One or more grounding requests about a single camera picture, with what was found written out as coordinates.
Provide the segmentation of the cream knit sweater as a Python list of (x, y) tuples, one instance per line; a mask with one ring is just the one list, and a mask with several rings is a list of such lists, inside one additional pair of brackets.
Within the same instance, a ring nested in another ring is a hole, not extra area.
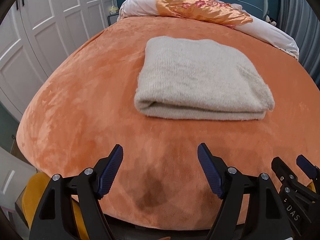
[(275, 101), (241, 51), (213, 40), (154, 37), (145, 47), (135, 108), (165, 119), (261, 120)]

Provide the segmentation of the yellow garment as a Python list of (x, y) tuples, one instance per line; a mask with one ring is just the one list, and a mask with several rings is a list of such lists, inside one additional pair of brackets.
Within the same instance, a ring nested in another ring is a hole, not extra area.
[[(39, 172), (33, 175), (26, 185), (22, 197), (22, 211), (30, 229), (33, 223), (33, 218), (35, 216), (37, 206), (49, 181), (50, 177), (48, 175), (46, 175), (44, 172)], [(85, 228), (84, 220), (82, 218), (79, 203), (73, 199), (72, 204), (74, 217), (80, 238), (89, 239), (89, 236)]]

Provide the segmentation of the grey curtain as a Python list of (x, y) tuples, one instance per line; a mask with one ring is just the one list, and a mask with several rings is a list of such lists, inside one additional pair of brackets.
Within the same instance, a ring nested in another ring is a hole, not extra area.
[(299, 48), (299, 63), (319, 86), (319, 19), (306, 0), (280, 0), (278, 27)]

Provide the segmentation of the white panelled wardrobe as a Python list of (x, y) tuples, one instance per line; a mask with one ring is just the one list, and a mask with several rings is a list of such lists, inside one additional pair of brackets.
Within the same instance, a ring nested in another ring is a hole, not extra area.
[(16, 119), (75, 50), (108, 26), (116, 0), (16, 0), (1, 23), (1, 103)]

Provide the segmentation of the orange floral satin pillow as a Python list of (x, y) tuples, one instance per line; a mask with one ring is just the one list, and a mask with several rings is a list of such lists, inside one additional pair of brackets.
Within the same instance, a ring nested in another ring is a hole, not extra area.
[(251, 15), (241, 7), (218, 0), (155, 0), (160, 16), (188, 18), (228, 27), (252, 23)]

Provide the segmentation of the dark nightstand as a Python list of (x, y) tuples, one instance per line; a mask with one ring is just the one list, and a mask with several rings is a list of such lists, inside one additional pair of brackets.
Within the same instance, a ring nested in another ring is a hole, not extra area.
[(112, 24), (116, 23), (117, 22), (117, 19), (118, 19), (118, 16), (119, 16), (119, 12), (116, 12), (114, 14), (109, 14), (107, 16), (107, 23), (109, 26), (111, 26)]

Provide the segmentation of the yellow tissue box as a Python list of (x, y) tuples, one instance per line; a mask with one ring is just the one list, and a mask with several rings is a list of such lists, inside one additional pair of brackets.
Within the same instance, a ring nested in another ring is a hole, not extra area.
[(112, 5), (109, 9), (109, 14), (110, 15), (115, 15), (119, 13), (119, 8), (115, 7), (114, 5)]

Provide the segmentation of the white duvet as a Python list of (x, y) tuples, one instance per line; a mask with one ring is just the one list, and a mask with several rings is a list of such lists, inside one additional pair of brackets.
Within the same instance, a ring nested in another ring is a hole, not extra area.
[[(232, 5), (235, 7), (242, 8), (242, 6), (239, 4), (232, 3)], [(119, 12), (117, 20), (119, 21), (133, 16), (160, 16), (156, 8), (156, 1), (126, 0), (123, 4), (122, 12)], [(282, 50), (283, 52), (291, 55), (295, 59), (299, 59), (299, 48), (295, 40), (290, 35), (276, 28), (272, 24), (267, 23), (266, 21), (263, 21), (253, 15), (251, 15), (251, 17), (253, 18), (252, 23), (237, 25), (230, 28), (241, 31), (247, 35), (253, 36), (263, 42), (266, 42)]]

